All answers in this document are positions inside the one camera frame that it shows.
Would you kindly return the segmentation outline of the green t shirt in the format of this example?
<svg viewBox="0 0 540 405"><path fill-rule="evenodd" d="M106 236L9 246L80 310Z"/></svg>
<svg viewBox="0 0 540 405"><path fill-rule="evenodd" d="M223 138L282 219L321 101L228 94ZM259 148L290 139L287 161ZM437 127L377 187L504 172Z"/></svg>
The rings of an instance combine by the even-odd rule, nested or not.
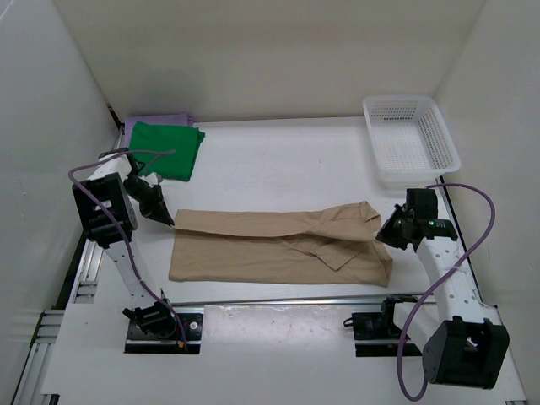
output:
<svg viewBox="0 0 540 405"><path fill-rule="evenodd" d="M144 164L144 173L164 179L189 181L205 133L195 127L154 125L137 122L128 148L134 159Z"/></svg>

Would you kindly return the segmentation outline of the purple t shirt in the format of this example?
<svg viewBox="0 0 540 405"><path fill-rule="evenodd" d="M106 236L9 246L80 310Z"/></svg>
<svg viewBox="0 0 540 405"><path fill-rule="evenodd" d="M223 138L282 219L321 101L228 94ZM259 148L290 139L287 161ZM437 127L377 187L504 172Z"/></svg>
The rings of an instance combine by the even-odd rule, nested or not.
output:
<svg viewBox="0 0 540 405"><path fill-rule="evenodd" d="M132 138L133 127L138 122L143 122L149 125L192 127L195 120L187 113L154 116L130 116L124 122L124 136L122 142L123 147L129 146Z"/></svg>

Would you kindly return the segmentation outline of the beige t shirt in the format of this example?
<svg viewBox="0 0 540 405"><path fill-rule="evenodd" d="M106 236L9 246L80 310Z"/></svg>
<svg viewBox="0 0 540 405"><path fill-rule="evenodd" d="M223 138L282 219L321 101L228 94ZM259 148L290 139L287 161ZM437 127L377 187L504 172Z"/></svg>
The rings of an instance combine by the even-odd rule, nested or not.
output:
<svg viewBox="0 0 540 405"><path fill-rule="evenodd" d="M183 209L175 217L175 282L373 284L386 287L392 257L366 201L311 212Z"/></svg>

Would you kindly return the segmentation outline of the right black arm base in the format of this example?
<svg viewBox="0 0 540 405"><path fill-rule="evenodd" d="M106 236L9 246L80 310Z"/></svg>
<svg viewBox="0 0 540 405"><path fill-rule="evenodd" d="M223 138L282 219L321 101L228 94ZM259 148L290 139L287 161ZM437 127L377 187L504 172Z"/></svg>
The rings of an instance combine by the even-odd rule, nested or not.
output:
<svg viewBox="0 0 540 405"><path fill-rule="evenodd" d="M381 308L372 312L354 312L343 321L354 335L357 358L396 358L401 329L393 323L397 304L416 303L411 296L390 295Z"/></svg>

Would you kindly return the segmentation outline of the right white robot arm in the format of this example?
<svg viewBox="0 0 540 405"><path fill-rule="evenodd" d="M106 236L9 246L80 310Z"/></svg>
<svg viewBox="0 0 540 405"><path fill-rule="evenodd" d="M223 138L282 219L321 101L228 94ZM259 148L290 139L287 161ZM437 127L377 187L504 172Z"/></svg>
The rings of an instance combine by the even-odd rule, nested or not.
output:
<svg viewBox="0 0 540 405"><path fill-rule="evenodd" d="M467 267L471 252L460 250L453 223L438 214L434 186L409 188L377 234L387 246L412 247L430 282L416 302L382 312L379 327L388 337L400 336L400 350L411 342L421 351L425 386L492 389L510 336L489 319Z"/></svg>

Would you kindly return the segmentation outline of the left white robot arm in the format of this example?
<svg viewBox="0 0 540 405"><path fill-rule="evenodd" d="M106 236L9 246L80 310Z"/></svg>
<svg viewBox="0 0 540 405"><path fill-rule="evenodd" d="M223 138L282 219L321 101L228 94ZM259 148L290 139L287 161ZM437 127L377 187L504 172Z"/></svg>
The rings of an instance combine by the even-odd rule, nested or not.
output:
<svg viewBox="0 0 540 405"><path fill-rule="evenodd" d="M133 239L138 215L168 227L174 225L165 204L159 175L143 175L149 166L136 154L160 159L173 152L119 148L97 161L68 172L85 237L97 243L113 261L130 296L132 313L160 307L148 317L148 328L159 338L174 333L177 318L162 289L156 286Z"/></svg>

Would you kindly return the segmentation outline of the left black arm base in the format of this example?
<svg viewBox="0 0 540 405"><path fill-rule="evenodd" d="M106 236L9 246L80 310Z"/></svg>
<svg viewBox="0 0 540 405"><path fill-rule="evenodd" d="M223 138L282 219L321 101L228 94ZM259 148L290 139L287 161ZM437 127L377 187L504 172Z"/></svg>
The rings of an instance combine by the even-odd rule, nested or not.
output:
<svg viewBox="0 0 540 405"><path fill-rule="evenodd" d="M176 316L156 302L145 309L123 310L129 320L125 354L199 354L203 308L175 308Z"/></svg>

